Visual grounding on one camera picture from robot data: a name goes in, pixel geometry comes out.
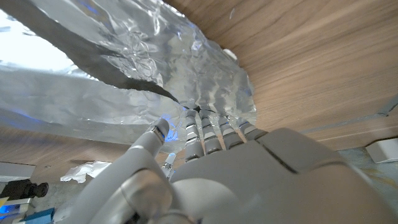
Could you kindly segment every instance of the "white plastic piece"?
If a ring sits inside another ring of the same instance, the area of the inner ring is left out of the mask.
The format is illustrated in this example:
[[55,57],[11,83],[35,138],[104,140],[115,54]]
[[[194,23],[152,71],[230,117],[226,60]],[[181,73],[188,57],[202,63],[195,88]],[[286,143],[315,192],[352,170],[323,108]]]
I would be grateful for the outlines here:
[[228,56],[230,56],[233,60],[237,60],[238,57],[232,52],[230,49],[224,49],[223,50]]
[[90,175],[92,178],[95,178],[111,164],[111,162],[101,161],[86,162],[83,165],[71,168],[63,177],[61,177],[60,180],[69,181],[73,179],[78,183],[84,183],[86,181],[86,174]]
[[24,180],[32,177],[36,166],[0,162],[0,182]]
[[177,155],[175,153],[170,153],[169,156],[167,156],[167,159],[166,159],[165,162],[169,163],[169,164],[173,164],[174,159],[175,159],[176,156]]
[[375,163],[398,161],[398,138],[377,141],[366,150]]

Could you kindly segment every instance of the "wood grain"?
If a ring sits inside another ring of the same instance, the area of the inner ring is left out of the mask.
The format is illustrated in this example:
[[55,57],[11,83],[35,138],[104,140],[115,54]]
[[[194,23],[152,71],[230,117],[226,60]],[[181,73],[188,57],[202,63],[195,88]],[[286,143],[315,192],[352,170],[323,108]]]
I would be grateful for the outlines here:
[[256,89],[259,128],[338,123],[398,94],[398,1],[168,3],[238,56]]
[[398,137],[398,109],[388,117],[308,133],[307,136],[334,150],[367,146],[377,139]]
[[[60,182],[70,168],[91,161],[113,162],[128,148],[123,144],[0,127],[0,161],[36,165],[31,178],[34,182]],[[163,164],[167,156],[160,152],[156,161]],[[177,155],[177,165],[184,162],[182,157],[183,154]]]

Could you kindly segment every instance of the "black object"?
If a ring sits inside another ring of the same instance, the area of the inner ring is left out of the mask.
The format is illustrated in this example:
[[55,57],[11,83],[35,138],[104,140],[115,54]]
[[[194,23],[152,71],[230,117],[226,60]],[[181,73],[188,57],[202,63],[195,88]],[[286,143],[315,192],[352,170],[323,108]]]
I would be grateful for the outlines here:
[[30,180],[15,180],[7,183],[0,194],[0,198],[9,197],[8,200],[18,200],[24,198],[44,197],[49,190],[48,183],[39,185]]

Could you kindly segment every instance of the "crumpled aluminum foil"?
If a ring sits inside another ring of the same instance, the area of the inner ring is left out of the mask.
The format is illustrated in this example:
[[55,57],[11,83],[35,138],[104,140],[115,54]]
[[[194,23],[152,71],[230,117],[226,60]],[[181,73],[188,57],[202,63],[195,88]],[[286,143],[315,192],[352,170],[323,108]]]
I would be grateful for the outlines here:
[[0,8],[0,125],[131,144],[162,117],[170,123],[162,150],[177,152],[185,107],[255,122],[247,73],[162,1]]

